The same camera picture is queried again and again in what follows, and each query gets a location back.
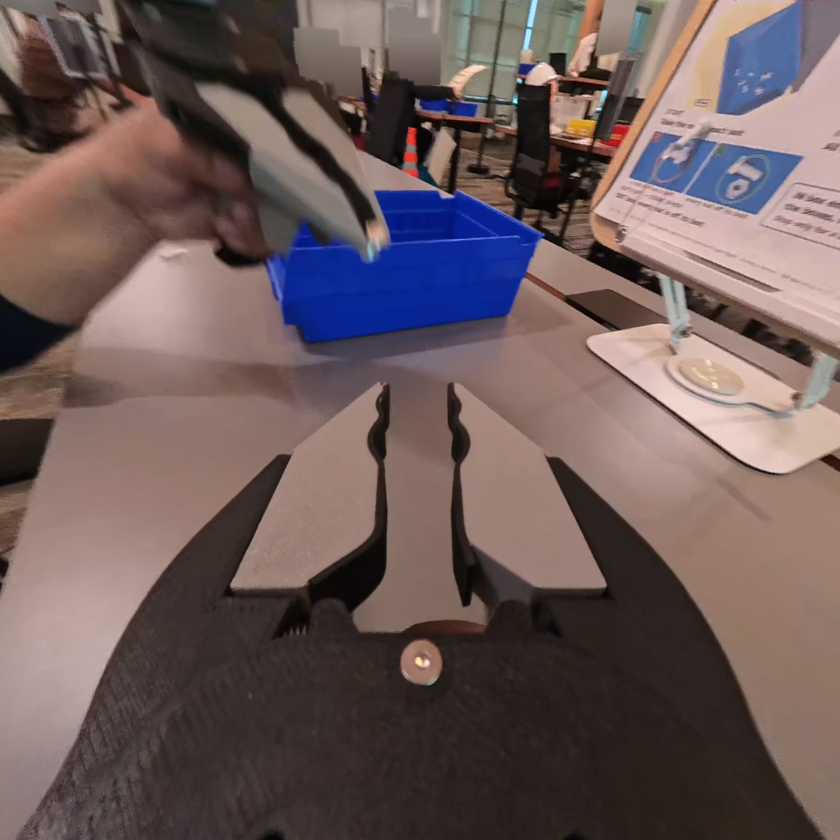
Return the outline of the black floor lamp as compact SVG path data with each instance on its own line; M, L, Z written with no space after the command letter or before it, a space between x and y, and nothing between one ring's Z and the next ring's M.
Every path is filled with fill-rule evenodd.
M507 5L508 1L500 1L499 5L499 16L497 21L497 31L496 31L496 39L495 44L493 47L492 53L492 61L490 66L490 83L488 88L488 95L486 101L486 112L485 117L489 120L487 123L483 123L480 127L479 131L479 143L477 149L477 159L476 162L473 164L469 164L467 167L467 171L473 175L479 176L487 176L490 172L489 166L484 164L484 152L485 152L485 145L487 141L487 134L490 130L491 132L493 129L491 126L493 125L493 118L495 117L496 113L496 104L497 98L495 95L495 85L496 85L496 78L497 78L497 69L498 69L498 60L501 48L501 38L503 34L505 19L507 15Z

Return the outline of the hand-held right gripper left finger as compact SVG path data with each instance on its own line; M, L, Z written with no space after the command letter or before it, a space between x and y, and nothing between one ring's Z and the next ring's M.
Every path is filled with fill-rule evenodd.
M232 593L313 592L374 537L388 396L386 383L374 383L294 448Z

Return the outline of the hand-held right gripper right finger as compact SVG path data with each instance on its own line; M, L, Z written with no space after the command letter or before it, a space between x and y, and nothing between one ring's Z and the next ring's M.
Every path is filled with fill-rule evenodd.
M452 554L460 601L599 596L604 575L540 446L448 384Z

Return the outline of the wooden desk with black legs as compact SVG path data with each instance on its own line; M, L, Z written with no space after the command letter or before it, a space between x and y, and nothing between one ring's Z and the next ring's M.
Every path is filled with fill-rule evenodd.
M416 108L416 115L422 122L432 123L433 126L439 129L446 128L452 130L455 141L455 149L449 163L446 191L450 194L455 194L462 133L465 131L468 133L477 133L480 135L481 139L484 139L487 135L488 129L494 128L495 123L492 119L486 117L459 116L444 112L428 111L421 108Z

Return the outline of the printed instruction sheet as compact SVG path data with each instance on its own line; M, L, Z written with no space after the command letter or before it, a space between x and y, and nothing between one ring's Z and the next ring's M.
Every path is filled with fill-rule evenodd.
M839 2L714 2L594 214L838 311Z

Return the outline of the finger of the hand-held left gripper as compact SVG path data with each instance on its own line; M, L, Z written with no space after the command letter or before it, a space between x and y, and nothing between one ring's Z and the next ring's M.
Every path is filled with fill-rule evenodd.
M267 105L255 94L221 82L198 82L196 91L226 127L247 145L247 172L256 194L259 224L269 253L290 252L302 225L312 235L325 235L352 247L361 257L364 238L334 238L307 220L305 197L313 185L315 168L287 133L280 111L281 88L276 101Z
M315 168L304 199L307 220L334 238L384 238L382 210L343 123L305 87L284 88L280 111L289 137Z

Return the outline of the blue plastic bin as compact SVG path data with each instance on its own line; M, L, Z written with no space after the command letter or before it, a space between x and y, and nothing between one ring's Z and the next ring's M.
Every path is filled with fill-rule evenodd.
M366 264L303 227L266 262L283 321L308 343L506 317L541 239L463 192L377 191L391 246Z

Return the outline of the person's left hand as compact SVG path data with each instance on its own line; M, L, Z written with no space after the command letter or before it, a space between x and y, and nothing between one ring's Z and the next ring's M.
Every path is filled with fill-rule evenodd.
M226 153L187 140L151 98L133 97L119 119L57 159L106 220L131 217L130 232L154 242L213 240L246 262L269 255L246 169Z

